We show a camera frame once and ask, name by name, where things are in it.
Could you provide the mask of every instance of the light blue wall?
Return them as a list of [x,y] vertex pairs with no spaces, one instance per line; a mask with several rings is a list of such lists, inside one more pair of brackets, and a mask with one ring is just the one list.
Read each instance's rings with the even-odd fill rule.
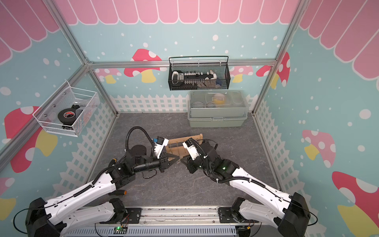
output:
[[103,62],[130,61],[137,49],[148,49],[162,60],[180,55],[227,55],[233,59],[275,58],[287,27],[279,22],[272,25],[244,25],[239,22],[230,25],[220,22],[158,22],[149,25],[139,22],[135,25],[78,23],[72,25],[71,29],[87,52],[88,59]]
[[[88,75],[75,86],[97,91]],[[16,205],[9,216],[0,221],[2,236],[25,236],[17,232],[11,222],[14,215],[27,208],[31,201],[39,197],[47,200],[84,184],[113,118],[111,109],[100,96],[98,109],[79,137],[58,135],[58,143],[47,157],[35,149],[33,161],[24,172],[15,173],[10,163],[6,166],[0,179],[13,178],[14,183],[1,195],[0,205],[7,199],[16,199]],[[25,231],[26,213],[20,213],[16,219],[16,225],[22,231]]]
[[[285,150],[277,157],[273,155],[276,151],[270,151],[276,172],[287,191],[307,194],[311,210],[319,219],[319,224],[308,228],[310,237],[352,237],[353,229],[363,233],[374,228],[375,224],[362,223],[362,216],[351,212],[356,221],[353,227],[347,226],[337,207],[351,207],[354,203],[351,197],[349,199],[338,190],[332,174],[342,172],[373,185],[373,189],[379,186],[379,91],[376,82],[363,80],[352,70],[352,63],[342,63],[334,56],[333,50],[326,50],[318,39],[312,39],[301,29],[297,30],[288,53],[291,72],[286,87],[278,83],[276,90],[270,88],[258,112],[262,130],[270,130],[263,125],[266,118],[273,120],[273,132],[277,130],[279,134],[279,140],[275,140],[279,141],[279,147],[270,147],[273,151],[281,147]],[[371,112],[367,119],[360,116],[365,109]],[[325,166],[320,154],[315,160],[308,158],[304,148],[310,144],[304,140],[303,130],[324,132],[333,137],[336,157],[330,168]],[[287,152],[289,161],[284,158],[281,163],[279,159],[283,160]],[[362,201],[370,193],[355,195]],[[367,201],[365,205],[369,209],[378,207],[377,200]],[[379,231],[372,234],[372,237],[377,236]]]
[[[262,86],[264,82],[266,81],[267,76],[264,77],[258,77],[256,75],[256,72],[261,68],[262,66],[249,66],[246,68],[250,68],[254,71],[253,75],[243,75],[242,81],[239,83],[234,83],[233,77],[230,80],[229,89],[232,90],[243,90],[243,93],[247,99],[247,102],[249,103],[250,110],[254,108],[254,105],[256,103],[256,100],[259,96],[259,93],[262,89]],[[186,112],[187,108],[186,103],[183,104],[183,107],[178,107],[177,104],[174,103],[174,101],[168,103],[168,108],[156,106],[151,102],[147,102],[147,106],[140,107],[140,105],[135,105],[133,102],[122,100],[122,98],[128,97],[128,98],[148,98],[149,96],[153,98],[160,98],[163,99],[164,96],[171,97],[174,96],[177,100],[179,96],[181,96],[183,99],[186,98],[189,91],[170,91],[169,85],[168,85],[168,70],[167,71],[157,71],[152,70],[153,75],[157,79],[153,83],[143,83],[141,81],[142,75],[138,74],[134,77],[128,77],[124,74],[124,68],[118,68],[118,70],[121,73],[121,76],[113,75],[113,78],[115,79],[114,84],[108,84],[105,79],[102,80],[102,84],[105,88],[105,90],[108,92],[108,94],[111,96],[112,101],[114,102],[115,107],[122,112],[136,112],[136,111],[152,111],[152,112],[175,112],[175,111],[181,111]],[[230,72],[230,74],[241,74],[237,73],[237,70]]]
[[[32,47],[22,53],[13,52],[13,58],[0,66],[0,88],[8,88],[11,92],[10,95],[0,94],[2,123],[5,116],[17,108],[40,106],[80,66],[61,31],[48,33],[46,39],[33,42]],[[2,124],[0,140],[6,138]]]

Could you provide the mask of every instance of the plastic storage box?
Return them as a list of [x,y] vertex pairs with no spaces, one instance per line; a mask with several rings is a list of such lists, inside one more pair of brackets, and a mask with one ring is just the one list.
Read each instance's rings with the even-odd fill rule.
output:
[[249,105],[242,91],[191,91],[188,108],[191,127],[240,127]]

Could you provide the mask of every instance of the black cable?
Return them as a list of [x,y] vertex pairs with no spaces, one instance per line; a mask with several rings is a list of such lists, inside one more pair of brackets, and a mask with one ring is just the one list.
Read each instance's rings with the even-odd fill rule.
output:
[[[197,147],[197,148],[199,148],[199,149],[201,150],[201,152],[204,154],[204,156],[207,156],[206,153],[205,153],[204,150],[200,147],[200,145],[198,144],[197,141],[195,141],[195,140],[192,139],[192,138],[189,138],[189,140],[190,140],[190,142],[191,142],[195,147]],[[207,173],[208,173],[207,176],[208,176],[212,181],[214,181],[214,182],[217,182],[217,183],[219,183],[219,184],[223,184],[223,183],[225,183],[225,182],[229,182],[229,181],[233,181],[233,180],[245,180],[245,181],[248,181],[248,182],[254,183],[254,184],[256,184],[256,185],[258,185],[258,186],[260,186],[260,187],[266,189],[267,191],[269,191],[270,193],[272,193],[275,197],[281,199],[278,195],[276,195],[276,194],[273,193],[271,190],[269,190],[268,188],[266,188],[266,185],[265,185],[265,184],[263,184],[263,183],[261,183],[261,182],[259,182],[259,181],[256,181],[256,180],[254,180],[254,179],[250,179],[250,178],[243,177],[243,176],[236,176],[236,177],[232,177],[232,178],[229,178],[229,179],[217,180],[217,179],[215,179],[215,178],[213,178],[213,177],[210,176],[210,166],[209,166],[209,160],[208,160],[208,157],[205,158],[205,164],[206,164],[206,166],[207,166],[207,167],[206,167],[206,169],[207,169]],[[288,203],[290,203],[290,204],[292,204],[292,205],[294,205],[294,206],[297,206],[297,207],[303,209],[304,211],[309,212],[310,214],[312,214],[313,216],[316,217],[316,221],[315,221],[314,223],[312,223],[312,224],[309,224],[308,226],[313,226],[313,225],[315,225],[315,224],[318,222],[318,217],[317,217],[315,214],[313,214],[312,212],[310,212],[309,210],[306,210],[306,209],[304,209],[303,207],[301,207],[301,206],[299,206],[299,205],[296,205],[295,203],[292,203],[291,201],[288,201],[288,200],[285,200],[285,199],[283,199],[283,200],[286,201],[286,202],[288,202]]]
[[104,236],[100,235],[100,234],[97,232],[97,229],[96,229],[96,223],[95,223],[95,231],[96,231],[96,233],[97,233],[98,236],[100,236],[100,237],[104,237]]
[[68,199],[70,199],[70,198],[72,198],[72,197],[73,197],[73,196],[71,196],[71,197],[69,197],[69,198],[66,198],[65,200],[62,200],[62,201],[60,201],[60,202],[57,202],[56,204],[53,204],[53,205],[47,206],[47,207],[41,207],[41,208],[25,208],[25,209],[22,209],[21,211],[19,211],[18,213],[16,213],[16,214],[14,215],[14,217],[13,217],[13,227],[14,227],[18,232],[21,232],[21,233],[23,233],[23,234],[28,234],[28,233],[26,233],[26,232],[23,232],[23,231],[19,230],[19,229],[16,227],[16,216],[17,216],[20,212],[23,212],[23,211],[25,211],[25,210],[41,210],[41,209],[46,209],[46,208],[48,208],[48,207],[53,207],[53,206],[56,206],[57,204],[59,204],[59,203],[61,203],[61,202],[64,202],[64,201],[66,201],[66,200],[68,200]]
[[153,176],[151,176],[151,177],[148,177],[148,178],[145,178],[144,176],[143,176],[143,172],[142,172],[142,178],[144,178],[144,179],[151,179],[151,178],[153,178],[154,176],[156,176],[157,175],[157,170],[155,170],[155,174],[153,175]]
[[[268,188],[265,187],[265,189],[266,189],[267,191],[269,191],[270,193],[272,193],[275,197],[280,198],[278,195],[276,195],[275,193],[271,192],[271,190],[269,190]],[[303,209],[304,211],[309,212],[309,213],[312,214],[314,217],[316,217],[316,221],[315,221],[314,223],[312,223],[312,224],[309,224],[308,226],[313,226],[314,224],[316,224],[316,223],[318,222],[318,218],[317,218],[317,216],[316,216],[315,214],[313,214],[312,212],[310,212],[310,211],[304,209],[303,207],[301,207],[301,206],[299,206],[299,205],[296,205],[295,203],[292,203],[292,202],[290,202],[290,201],[288,201],[288,200],[283,199],[283,201],[289,202],[290,204],[292,204],[292,205],[294,205],[294,206],[296,206],[296,207],[299,207],[299,208]]]
[[255,234],[253,234],[253,235],[251,235],[250,237],[253,237],[254,235],[256,235],[257,233],[258,233],[258,231],[260,230],[260,227],[262,226],[262,222],[261,222],[261,224],[259,225],[259,228],[258,228],[258,230],[255,232]]
[[131,128],[129,130],[129,132],[127,133],[126,138],[125,138],[125,151],[129,150],[129,137],[130,137],[130,134],[132,133],[132,131],[135,129],[141,130],[145,134],[145,136],[148,138],[149,142],[151,143],[151,155],[150,156],[153,157],[153,155],[154,155],[154,141],[150,138],[147,131],[145,129],[141,128],[140,126],[135,126],[135,127]]

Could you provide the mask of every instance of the gray marble floor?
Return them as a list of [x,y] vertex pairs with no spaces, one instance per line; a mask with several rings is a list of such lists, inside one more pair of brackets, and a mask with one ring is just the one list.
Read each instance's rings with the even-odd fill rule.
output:
[[[186,113],[122,113],[96,164],[93,177],[107,167],[111,159],[123,156],[125,136],[133,126],[143,127],[151,138],[161,136],[173,139],[202,133],[204,138],[218,142],[217,152],[222,158],[234,161],[259,180],[276,187],[252,116],[241,127],[191,128]],[[145,145],[148,151],[151,148],[140,130],[134,130],[129,139],[130,148],[137,144]],[[190,174],[182,163],[174,164],[164,173],[158,171],[151,179],[143,179],[142,174],[137,173],[136,180],[124,189],[127,195],[121,199],[125,206],[231,206],[237,197],[255,201],[236,188],[214,183],[202,171]],[[89,205],[98,205],[114,197],[104,195]]]

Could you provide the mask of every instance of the mushroom illustration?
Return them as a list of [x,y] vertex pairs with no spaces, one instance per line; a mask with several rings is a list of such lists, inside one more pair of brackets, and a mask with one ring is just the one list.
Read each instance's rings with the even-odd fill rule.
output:
[[338,211],[349,230],[357,237],[379,233],[379,189],[363,180],[342,172],[333,172],[336,188],[352,202],[353,206],[338,205]]
[[[4,177],[0,178],[0,196],[14,183],[14,178]],[[0,198],[0,220],[5,220],[9,214],[12,212],[14,206],[16,205],[16,199],[3,199]]]
[[121,76],[121,72],[117,68],[98,68],[95,70],[95,73],[99,77],[100,81],[105,81],[108,84],[115,84],[116,80],[113,78],[113,75]]
[[316,155],[321,154],[324,164],[330,168],[335,159],[335,144],[333,137],[329,133],[303,130],[302,142],[307,141],[309,146],[304,148],[309,159],[315,160]]
[[233,81],[234,83],[239,83],[242,81],[242,75],[253,75],[253,67],[252,66],[238,66],[238,67],[232,67],[230,70],[230,77],[234,77]]
[[[9,142],[32,119],[32,114],[36,109],[38,109],[37,106],[22,107],[5,116],[4,125],[7,138],[3,139],[3,143]],[[13,171],[20,173],[29,168],[34,157],[35,148],[40,149],[44,156],[49,156],[57,143],[58,137],[56,135],[47,133],[40,127],[12,158],[11,167]]]
[[[290,55],[288,52],[285,53],[282,63],[279,65],[279,69],[276,72],[273,81],[271,82],[271,88],[276,89],[276,84],[280,78],[283,86],[287,85],[288,78],[290,76]],[[257,76],[263,77],[268,75],[270,71],[270,66],[263,66],[257,71]]]
[[[131,61],[162,61],[162,59],[147,49],[138,49],[133,55]],[[141,73],[143,83],[152,83],[157,80],[153,75],[153,69],[158,71],[167,70],[166,67],[125,68],[124,74],[128,77],[134,77]]]

